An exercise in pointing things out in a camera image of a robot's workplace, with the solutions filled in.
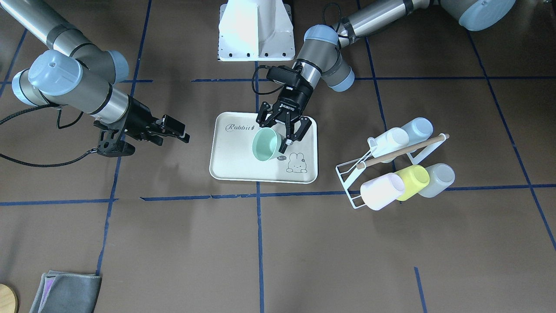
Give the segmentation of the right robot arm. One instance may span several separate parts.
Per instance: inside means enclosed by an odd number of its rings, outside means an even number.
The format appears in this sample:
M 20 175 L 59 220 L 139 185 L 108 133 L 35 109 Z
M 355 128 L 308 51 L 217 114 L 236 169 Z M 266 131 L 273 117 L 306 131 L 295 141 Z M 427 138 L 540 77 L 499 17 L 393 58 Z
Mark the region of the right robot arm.
M 115 87 L 129 75 L 118 51 L 103 51 L 43 0 L 3 0 L 1 8 L 47 46 L 29 69 L 12 81 L 20 101 L 40 106 L 72 106 L 95 118 L 108 148 L 125 133 L 161 145 L 163 137 L 185 143 L 185 125 L 168 115 L 153 117 L 148 107 Z

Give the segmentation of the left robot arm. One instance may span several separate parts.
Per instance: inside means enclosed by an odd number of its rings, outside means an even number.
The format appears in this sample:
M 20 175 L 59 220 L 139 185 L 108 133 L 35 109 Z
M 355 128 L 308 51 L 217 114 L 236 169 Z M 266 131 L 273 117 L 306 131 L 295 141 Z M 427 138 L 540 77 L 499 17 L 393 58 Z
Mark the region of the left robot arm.
M 369 6 L 340 17 L 333 25 L 310 27 L 292 67 L 269 66 L 267 79 L 279 84 L 275 103 L 263 102 L 256 119 L 260 127 L 285 126 L 278 137 L 284 153 L 294 141 L 301 141 L 311 126 L 304 109 L 320 80 L 336 92 L 353 85 L 355 74 L 342 57 L 341 49 L 379 32 L 417 9 L 439 5 L 467 30 L 484 30 L 502 19 L 514 6 L 513 0 L 376 0 Z

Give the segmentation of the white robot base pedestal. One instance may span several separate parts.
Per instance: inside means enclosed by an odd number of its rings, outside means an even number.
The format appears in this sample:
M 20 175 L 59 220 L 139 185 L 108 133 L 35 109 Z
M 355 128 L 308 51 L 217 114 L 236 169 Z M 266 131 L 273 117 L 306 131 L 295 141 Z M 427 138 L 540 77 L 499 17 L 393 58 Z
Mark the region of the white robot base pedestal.
M 282 0 L 229 0 L 220 6 L 218 29 L 220 61 L 294 59 L 292 10 Z

